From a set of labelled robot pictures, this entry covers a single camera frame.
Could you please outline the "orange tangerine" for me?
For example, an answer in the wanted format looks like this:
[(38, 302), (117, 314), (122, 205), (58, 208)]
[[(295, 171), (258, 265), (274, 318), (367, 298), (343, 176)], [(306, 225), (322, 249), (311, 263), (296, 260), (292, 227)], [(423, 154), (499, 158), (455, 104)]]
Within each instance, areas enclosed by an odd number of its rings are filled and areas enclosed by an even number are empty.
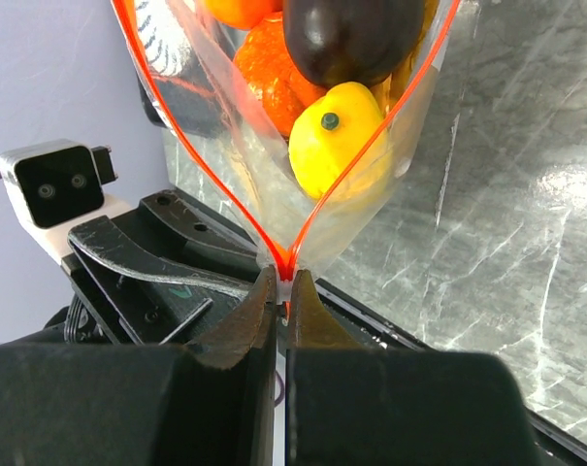
[(282, 0), (206, 0), (208, 12), (219, 22), (236, 29), (249, 30), (264, 17), (280, 12)]

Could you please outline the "clear zip top bag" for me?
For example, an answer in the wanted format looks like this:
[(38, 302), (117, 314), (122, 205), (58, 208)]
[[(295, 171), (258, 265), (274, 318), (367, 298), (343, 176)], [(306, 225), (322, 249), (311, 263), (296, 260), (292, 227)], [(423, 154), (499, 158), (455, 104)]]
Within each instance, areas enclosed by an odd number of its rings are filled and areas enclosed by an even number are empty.
[(410, 164), (456, 1), (116, 1), (147, 98), (283, 282)]

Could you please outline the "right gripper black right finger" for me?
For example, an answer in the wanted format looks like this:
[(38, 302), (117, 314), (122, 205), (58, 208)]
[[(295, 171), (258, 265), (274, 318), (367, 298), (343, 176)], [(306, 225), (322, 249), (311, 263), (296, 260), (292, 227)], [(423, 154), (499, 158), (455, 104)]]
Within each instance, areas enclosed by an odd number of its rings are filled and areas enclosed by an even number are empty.
[(287, 332), (288, 351), (364, 349), (322, 304), (308, 270), (293, 281)]

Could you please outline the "small orange pumpkin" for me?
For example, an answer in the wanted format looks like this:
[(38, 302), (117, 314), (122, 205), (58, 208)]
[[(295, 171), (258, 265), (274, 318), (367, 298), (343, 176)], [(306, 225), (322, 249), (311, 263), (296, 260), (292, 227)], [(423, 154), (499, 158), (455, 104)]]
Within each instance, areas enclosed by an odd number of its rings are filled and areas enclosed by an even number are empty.
[(296, 119), (327, 89), (308, 81), (284, 40), (281, 12), (265, 16), (245, 36), (234, 63), (278, 133), (287, 138)]

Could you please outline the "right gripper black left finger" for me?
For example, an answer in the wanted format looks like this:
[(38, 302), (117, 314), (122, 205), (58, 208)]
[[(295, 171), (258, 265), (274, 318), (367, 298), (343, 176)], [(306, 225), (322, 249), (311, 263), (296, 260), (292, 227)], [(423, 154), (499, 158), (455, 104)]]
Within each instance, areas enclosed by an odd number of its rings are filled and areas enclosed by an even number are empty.
[(194, 359), (210, 369), (233, 369), (264, 350), (276, 347), (277, 273), (264, 268), (243, 301), (213, 328), (192, 340), (187, 348)]

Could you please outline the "dark avocado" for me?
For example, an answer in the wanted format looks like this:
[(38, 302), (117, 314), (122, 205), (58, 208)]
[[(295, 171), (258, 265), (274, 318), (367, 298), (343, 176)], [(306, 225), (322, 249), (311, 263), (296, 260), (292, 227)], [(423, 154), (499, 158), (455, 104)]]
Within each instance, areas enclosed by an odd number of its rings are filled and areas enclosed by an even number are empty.
[(286, 1), (284, 42), (309, 82), (372, 87), (414, 49), (424, 14), (425, 3), (413, 0)]

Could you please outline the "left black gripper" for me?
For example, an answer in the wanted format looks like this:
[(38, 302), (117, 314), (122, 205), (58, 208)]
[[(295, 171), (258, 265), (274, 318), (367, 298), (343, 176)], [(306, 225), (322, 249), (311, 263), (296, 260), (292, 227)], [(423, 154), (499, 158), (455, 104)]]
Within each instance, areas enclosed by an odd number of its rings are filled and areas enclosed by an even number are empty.
[(69, 243), (85, 254), (65, 256), (60, 267), (111, 342), (187, 344), (247, 295), (242, 281), (259, 275), (256, 246), (178, 189), (143, 198), (138, 213), (176, 262), (148, 252), (99, 216), (70, 230)]

